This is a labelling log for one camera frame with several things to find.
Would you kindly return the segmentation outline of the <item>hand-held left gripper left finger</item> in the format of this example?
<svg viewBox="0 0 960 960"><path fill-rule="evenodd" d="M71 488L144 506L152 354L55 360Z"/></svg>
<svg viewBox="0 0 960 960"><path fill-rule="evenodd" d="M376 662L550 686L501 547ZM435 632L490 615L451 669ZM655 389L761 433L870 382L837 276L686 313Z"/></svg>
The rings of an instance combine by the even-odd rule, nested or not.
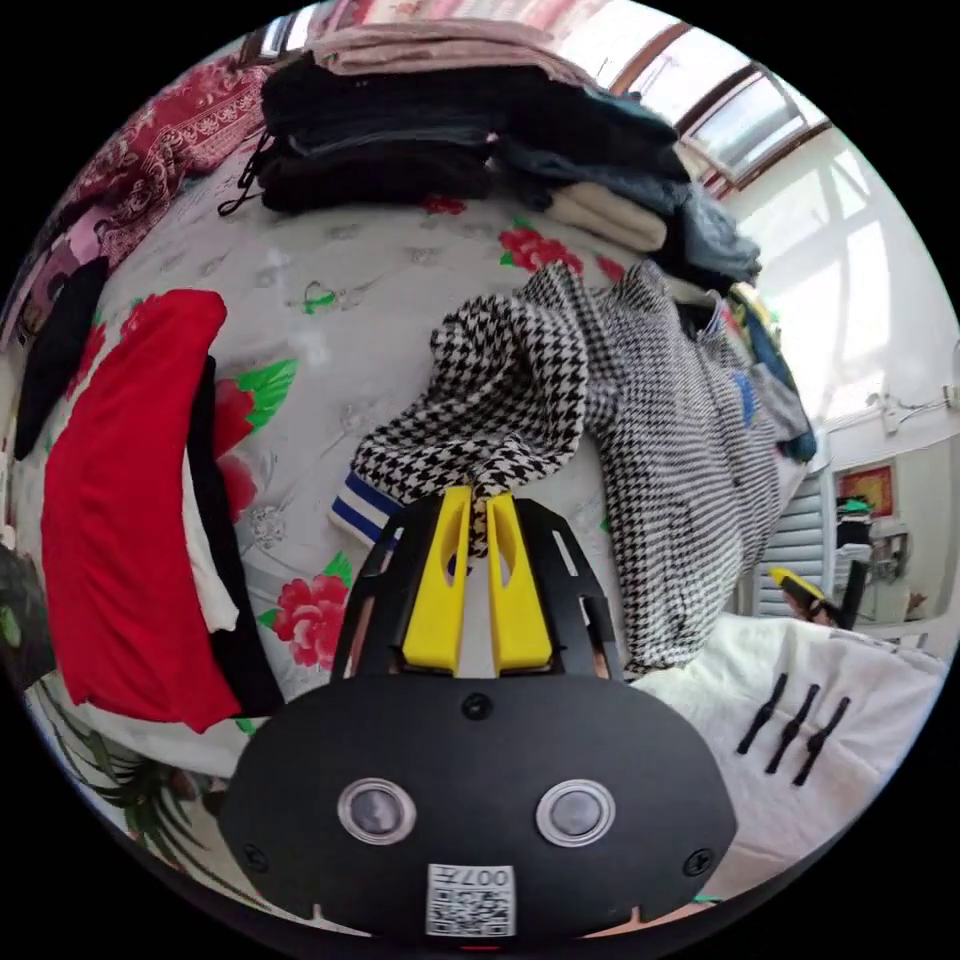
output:
<svg viewBox="0 0 960 960"><path fill-rule="evenodd" d="M454 676L460 659L469 570L472 494L451 487L429 531L413 608L401 651L405 665Z"/></svg>

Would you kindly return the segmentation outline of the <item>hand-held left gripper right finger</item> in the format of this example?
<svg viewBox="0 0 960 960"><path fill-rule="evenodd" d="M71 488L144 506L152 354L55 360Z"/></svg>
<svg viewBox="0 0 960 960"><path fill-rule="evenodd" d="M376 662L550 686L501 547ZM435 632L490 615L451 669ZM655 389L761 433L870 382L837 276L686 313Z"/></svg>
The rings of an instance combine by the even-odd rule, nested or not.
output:
<svg viewBox="0 0 960 960"><path fill-rule="evenodd" d="M498 673L546 670L552 642L541 609L514 497L486 504L488 597L493 664Z"/></svg>

